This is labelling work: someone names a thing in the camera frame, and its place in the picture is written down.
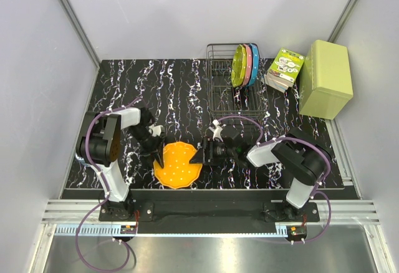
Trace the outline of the orange dotted plate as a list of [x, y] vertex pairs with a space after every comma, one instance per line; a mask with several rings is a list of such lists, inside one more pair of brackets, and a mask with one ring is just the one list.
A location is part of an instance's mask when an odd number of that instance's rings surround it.
[[180, 189], [190, 186], [201, 173], [202, 164], [191, 164], [197, 149], [182, 141], [169, 143], [163, 149], [162, 168], [156, 161], [153, 162], [155, 178], [163, 186], [171, 189]]

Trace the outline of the black wire dish rack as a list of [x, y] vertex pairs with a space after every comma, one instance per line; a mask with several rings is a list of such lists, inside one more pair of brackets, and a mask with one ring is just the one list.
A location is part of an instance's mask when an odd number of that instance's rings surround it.
[[206, 75], [208, 79], [209, 110], [214, 118], [241, 115], [261, 120], [266, 114], [266, 99], [263, 96], [261, 58], [257, 79], [252, 86], [234, 88], [231, 83], [231, 66], [239, 44], [208, 44], [206, 47]]

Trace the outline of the green dotted plate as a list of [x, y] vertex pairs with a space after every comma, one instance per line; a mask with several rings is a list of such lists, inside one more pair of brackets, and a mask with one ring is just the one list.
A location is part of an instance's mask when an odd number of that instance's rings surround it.
[[246, 64], [246, 45], [239, 44], [236, 48], [231, 66], [231, 83], [234, 88], [242, 86], [246, 75]]

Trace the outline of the pink dotted plate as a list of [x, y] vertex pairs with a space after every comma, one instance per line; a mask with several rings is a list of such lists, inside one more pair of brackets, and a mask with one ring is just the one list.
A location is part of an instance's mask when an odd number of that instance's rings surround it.
[[243, 46], [246, 50], [246, 71], [243, 80], [243, 86], [247, 86], [251, 79], [251, 73], [252, 73], [252, 50], [250, 46], [247, 44], [243, 44]]

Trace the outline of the blue dotted plate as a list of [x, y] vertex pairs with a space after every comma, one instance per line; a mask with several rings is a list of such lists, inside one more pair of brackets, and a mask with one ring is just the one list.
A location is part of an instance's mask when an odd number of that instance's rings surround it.
[[256, 44], [250, 43], [250, 48], [252, 50], [252, 71], [251, 71], [251, 78], [248, 83], [249, 86], [252, 86], [255, 84], [256, 79], [257, 79], [257, 74], [259, 70], [259, 49]]

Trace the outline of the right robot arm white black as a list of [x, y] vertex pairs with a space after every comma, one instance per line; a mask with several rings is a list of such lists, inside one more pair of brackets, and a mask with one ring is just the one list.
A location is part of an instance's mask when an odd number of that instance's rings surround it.
[[238, 135], [205, 136], [191, 164], [219, 165], [233, 159], [239, 166], [260, 168], [280, 163], [292, 175], [286, 198], [264, 211], [267, 222], [303, 221], [305, 205], [331, 169], [331, 152], [300, 129], [264, 143], [250, 145]]

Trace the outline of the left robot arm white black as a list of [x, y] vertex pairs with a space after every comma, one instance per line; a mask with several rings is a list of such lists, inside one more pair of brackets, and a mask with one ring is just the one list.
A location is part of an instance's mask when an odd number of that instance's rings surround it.
[[86, 112], [75, 147], [77, 159], [98, 176], [104, 190], [100, 202], [101, 221], [137, 219], [140, 211], [118, 164], [122, 130], [128, 130], [140, 145], [140, 153], [151, 165], [164, 167], [166, 130], [155, 124], [146, 108], [128, 107], [102, 113]]

